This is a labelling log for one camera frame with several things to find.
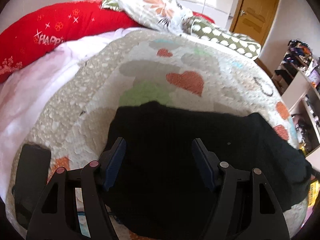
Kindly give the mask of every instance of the wooden door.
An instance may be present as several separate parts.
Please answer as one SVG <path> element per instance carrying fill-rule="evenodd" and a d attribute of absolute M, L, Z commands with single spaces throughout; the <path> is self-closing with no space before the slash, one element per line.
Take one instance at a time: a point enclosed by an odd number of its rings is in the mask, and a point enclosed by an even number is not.
<path fill-rule="evenodd" d="M 278 3 L 279 0 L 243 0 L 232 31 L 246 34 L 263 45 L 275 18 Z"/>

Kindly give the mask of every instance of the door frame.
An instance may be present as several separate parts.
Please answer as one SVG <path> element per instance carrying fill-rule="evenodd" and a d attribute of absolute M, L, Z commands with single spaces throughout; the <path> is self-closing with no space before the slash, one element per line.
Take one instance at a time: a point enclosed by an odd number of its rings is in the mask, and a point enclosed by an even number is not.
<path fill-rule="evenodd" d="M 230 31 L 231 31 L 231 32 L 234 32 L 234 30 L 235 30 L 235 28 L 236 28 L 236 24 L 237 24 L 238 19 L 239 19 L 239 16 L 240 16 L 240 10 L 241 10 L 243 1 L 244 1 L 244 0 L 238 0 L 238 4 L 237 4 L 237 7 L 236 7 L 235 16 L 233 17 L 233 20 L 232 20 L 232 23 L 231 23 L 231 27 L 230 27 Z M 279 6 L 279 0 L 276 0 L 275 6 L 274 6 L 273 11 L 272 11 L 272 18 L 271 18 L 272 21 L 270 21 L 269 25 L 267 26 L 266 33 L 265 33 L 265 35 L 263 36 L 263 39 L 262 39 L 262 42 L 261 42 L 261 46 L 262 46 L 262 47 L 263 47 L 264 43 L 265 43 L 266 40 L 267 40 L 267 37 L 268 37 L 268 35 L 269 35 L 271 26 L 272 26 L 272 24 L 273 24 L 273 22 L 274 22 L 274 20 L 275 20 L 275 16 L 276 16 L 276 12 L 277 12 L 278 6 Z"/>

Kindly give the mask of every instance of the red pillow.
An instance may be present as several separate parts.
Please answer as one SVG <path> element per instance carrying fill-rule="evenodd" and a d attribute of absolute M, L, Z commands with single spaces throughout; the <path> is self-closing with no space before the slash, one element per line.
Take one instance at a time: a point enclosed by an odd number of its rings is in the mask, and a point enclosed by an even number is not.
<path fill-rule="evenodd" d="M 193 12 L 193 15 L 194 15 L 194 16 L 202 17 L 203 19 L 206 19 L 207 21 L 215 24 L 214 20 L 212 20 L 209 16 L 207 16 L 207 15 L 205 15 L 205 14 Z"/>
<path fill-rule="evenodd" d="M 0 83 L 64 41 L 140 26 L 125 12 L 101 9 L 101 1 L 57 3 L 10 25 L 0 34 Z"/>

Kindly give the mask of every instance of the patterned blanket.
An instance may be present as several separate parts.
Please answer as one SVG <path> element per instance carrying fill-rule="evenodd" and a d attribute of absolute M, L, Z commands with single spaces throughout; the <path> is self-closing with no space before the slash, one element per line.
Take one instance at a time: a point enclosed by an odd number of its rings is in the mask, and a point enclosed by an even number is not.
<path fill-rule="evenodd" d="M 84 62 L 74 79 L 47 103 L 24 143 L 51 149 L 49 178 L 59 166 L 82 168 L 103 151 L 119 106 L 153 100 L 194 111 L 239 116 L 259 112 L 283 139 L 298 146 L 292 119 L 279 93 L 252 60 L 151 30 L 129 33 Z M 15 219 L 11 193 L 20 152 L 12 166 L 6 213 L 25 236 Z M 81 205 L 79 192 L 77 201 Z M 304 219 L 305 203 L 298 205 L 286 215 L 291 234 Z M 120 240 L 138 238 L 123 225 L 114 225 Z"/>

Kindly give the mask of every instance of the white sheet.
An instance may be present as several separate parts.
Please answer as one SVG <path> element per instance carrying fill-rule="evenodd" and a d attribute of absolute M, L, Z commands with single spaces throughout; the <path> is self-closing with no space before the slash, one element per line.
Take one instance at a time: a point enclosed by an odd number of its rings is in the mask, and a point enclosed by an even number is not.
<path fill-rule="evenodd" d="M 111 41 L 139 29 L 118 29 L 65 42 L 53 52 L 13 73 L 0 86 L 0 197 L 4 202 L 13 158 L 48 100 L 75 76 L 80 60 L 89 59 Z"/>

